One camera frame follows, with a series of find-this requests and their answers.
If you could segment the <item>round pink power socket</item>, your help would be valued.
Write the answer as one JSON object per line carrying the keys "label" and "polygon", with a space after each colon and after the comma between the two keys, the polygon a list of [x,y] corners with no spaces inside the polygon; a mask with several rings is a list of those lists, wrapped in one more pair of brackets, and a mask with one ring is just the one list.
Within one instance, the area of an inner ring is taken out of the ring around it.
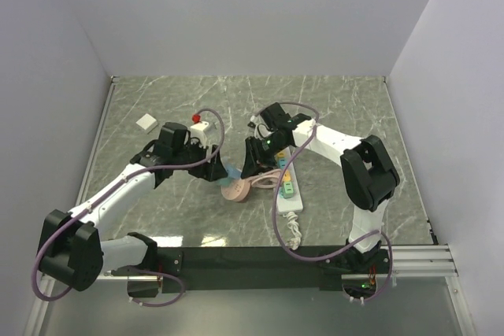
{"label": "round pink power socket", "polygon": [[228,201],[241,202],[250,193],[250,188],[249,180],[234,179],[228,186],[221,187],[220,192]]}

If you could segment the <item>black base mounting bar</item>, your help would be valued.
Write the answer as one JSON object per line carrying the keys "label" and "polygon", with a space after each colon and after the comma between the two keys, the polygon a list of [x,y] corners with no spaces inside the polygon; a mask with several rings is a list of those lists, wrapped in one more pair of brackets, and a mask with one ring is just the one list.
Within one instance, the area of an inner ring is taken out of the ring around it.
{"label": "black base mounting bar", "polygon": [[187,290],[334,289],[353,271],[346,259],[326,255],[338,246],[303,246],[298,254],[321,257],[305,262],[279,246],[161,247],[153,268],[181,279]]}

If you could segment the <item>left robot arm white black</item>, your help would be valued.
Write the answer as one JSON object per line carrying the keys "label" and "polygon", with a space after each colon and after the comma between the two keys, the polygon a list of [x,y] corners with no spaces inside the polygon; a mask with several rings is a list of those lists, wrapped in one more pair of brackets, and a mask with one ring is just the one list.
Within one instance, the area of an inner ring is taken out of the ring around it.
{"label": "left robot arm white black", "polygon": [[220,145],[209,144],[215,126],[208,121],[165,123],[124,170],[95,196],[43,222],[35,267],[31,274],[48,275],[69,289],[84,291],[106,271],[131,266],[141,275],[160,265],[158,244],[138,232],[103,241],[101,236],[143,195],[158,188],[175,171],[208,182],[227,177]]}

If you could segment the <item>teal charger plug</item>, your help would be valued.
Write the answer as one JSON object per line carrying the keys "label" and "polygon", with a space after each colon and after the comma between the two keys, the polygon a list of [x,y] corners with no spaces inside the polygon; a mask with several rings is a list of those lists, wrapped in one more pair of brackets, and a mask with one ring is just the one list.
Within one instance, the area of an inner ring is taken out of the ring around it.
{"label": "teal charger plug", "polygon": [[218,179],[216,181],[216,184],[218,186],[221,186],[221,187],[228,187],[230,186],[232,183],[233,183],[234,179],[231,178],[231,177],[226,177],[226,178],[223,178],[223,179]]}

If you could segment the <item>white multicolour power strip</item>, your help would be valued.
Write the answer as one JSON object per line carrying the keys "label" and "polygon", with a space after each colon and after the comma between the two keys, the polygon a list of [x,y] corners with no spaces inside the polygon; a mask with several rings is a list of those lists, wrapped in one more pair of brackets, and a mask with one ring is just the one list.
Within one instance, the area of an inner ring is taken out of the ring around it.
{"label": "white multicolour power strip", "polygon": [[276,200],[276,212],[281,216],[298,213],[304,209],[295,166],[291,163],[282,178],[282,184]]}

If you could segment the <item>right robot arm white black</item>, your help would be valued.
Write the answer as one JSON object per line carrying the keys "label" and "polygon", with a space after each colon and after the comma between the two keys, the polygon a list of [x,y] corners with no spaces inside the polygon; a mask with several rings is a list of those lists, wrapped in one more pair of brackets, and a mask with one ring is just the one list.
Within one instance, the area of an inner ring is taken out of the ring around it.
{"label": "right robot arm white black", "polygon": [[308,150],[341,167],[346,194],[354,204],[353,223],[348,243],[333,253],[314,257],[313,261],[332,260],[346,254],[346,265],[363,272],[373,263],[373,255],[385,237],[381,231],[384,211],[400,183],[399,174],[380,138],[346,135],[320,124],[320,114],[299,113],[290,116],[283,102],[275,102],[257,111],[251,121],[262,118],[270,135],[248,137],[242,179],[264,173],[275,165],[275,156],[287,147],[295,151],[287,163]]}

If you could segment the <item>white charger plug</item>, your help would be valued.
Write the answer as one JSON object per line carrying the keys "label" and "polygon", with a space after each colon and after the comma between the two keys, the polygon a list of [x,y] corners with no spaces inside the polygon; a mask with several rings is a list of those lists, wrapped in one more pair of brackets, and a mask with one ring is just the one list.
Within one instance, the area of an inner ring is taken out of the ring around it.
{"label": "white charger plug", "polygon": [[135,124],[146,134],[150,133],[158,125],[158,121],[151,116],[149,113],[145,113],[141,116]]}

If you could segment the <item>blue charger plug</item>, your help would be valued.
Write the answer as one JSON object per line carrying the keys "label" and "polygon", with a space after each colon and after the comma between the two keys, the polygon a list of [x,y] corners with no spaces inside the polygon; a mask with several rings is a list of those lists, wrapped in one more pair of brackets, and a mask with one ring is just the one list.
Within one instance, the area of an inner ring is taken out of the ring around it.
{"label": "blue charger plug", "polygon": [[224,160],[223,161],[223,166],[228,173],[228,177],[231,179],[240,179],[241,178],[241,171],[234,165],[232,164],[229,160]]}

